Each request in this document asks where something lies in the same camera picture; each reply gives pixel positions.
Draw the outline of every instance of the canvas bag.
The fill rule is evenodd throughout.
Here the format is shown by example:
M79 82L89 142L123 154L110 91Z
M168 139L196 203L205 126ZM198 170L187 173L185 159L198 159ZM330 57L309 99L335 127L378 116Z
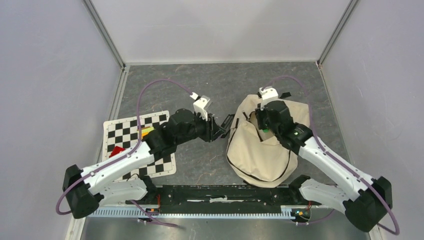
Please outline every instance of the canvas bag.
M295 123L310 126L307 104L283 101ZM255 109L261 102L258 95L248 95L238 106L229 132L226 158L248 184L275 188L296 169L298 156L281 146L271 131L258 129Z

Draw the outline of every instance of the robotic arm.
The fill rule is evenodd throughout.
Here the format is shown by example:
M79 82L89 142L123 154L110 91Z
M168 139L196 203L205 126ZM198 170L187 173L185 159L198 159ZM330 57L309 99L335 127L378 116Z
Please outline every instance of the robotic arm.
M259 129L271 130L283 147L317 166L337 184L330 186L301 175L289 185L295 199L304 198L333 208L345 214L359 230L369 232L387 211L363 181L376 189L390 208L393 207L391 183L352 166L314 136L310 128L293 122L289 108L274 88L260 88L258 96L262 98L255 110Z
M160 125L146 135L140 144L109 158L107 161L79 169L76 165L66 169L63 181L63 191L78 179L86 178L68 194L66 200L72 215L76 219L84 218L93 213L99 206L126 200L140 200L149 191L142 179L113 182L131 170L153 163L156 160L175 153L177 146L190 140L201 138L212 142L227 131L233 115L229 115L221 126L217 125L212 114L206 111L211 103L206 96L192 96L194 113L187 109L179 109L169 117L169 121Z

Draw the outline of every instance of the white wall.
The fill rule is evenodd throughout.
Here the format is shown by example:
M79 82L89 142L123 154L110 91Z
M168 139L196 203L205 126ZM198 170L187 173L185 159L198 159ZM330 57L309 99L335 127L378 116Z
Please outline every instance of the white wall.
M323 64L350 159L391 181L405 240L424 234L423 11L422 0L360 1Z
M92 0L127 63L317 60L349 0Z
M0 73L0 239L63 239L65 169L95 161L120 69L81 1L6 0Z

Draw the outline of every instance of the black wire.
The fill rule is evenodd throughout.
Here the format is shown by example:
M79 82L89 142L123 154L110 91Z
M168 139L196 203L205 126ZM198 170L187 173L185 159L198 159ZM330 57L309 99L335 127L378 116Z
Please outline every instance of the black wire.
M134 175L137 175L137 177L140 178L140 175L138 173L134 173L133 175L129 176L129 178L127 178L126 181L128 182L128 180L130 180L130 178L132 178Z

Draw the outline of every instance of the chessboard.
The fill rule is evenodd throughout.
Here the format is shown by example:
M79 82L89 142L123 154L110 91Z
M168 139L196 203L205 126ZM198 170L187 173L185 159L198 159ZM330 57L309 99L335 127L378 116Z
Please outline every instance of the chessboard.
M167 122L170 117L169 111L160 111L140 116L141 127L157 128L162 123ZM103 148L102 162L107 160L114 150L115 146L127 149L134 146L139 139L137 129L137 117L128 117L112 121L105 121L103 124ZM149 165L141 166L131 172L123 175L117 181L136 178L137 175L148 175L151 178L172 175L177 171L175 154L172 153L162 159L159 159Z

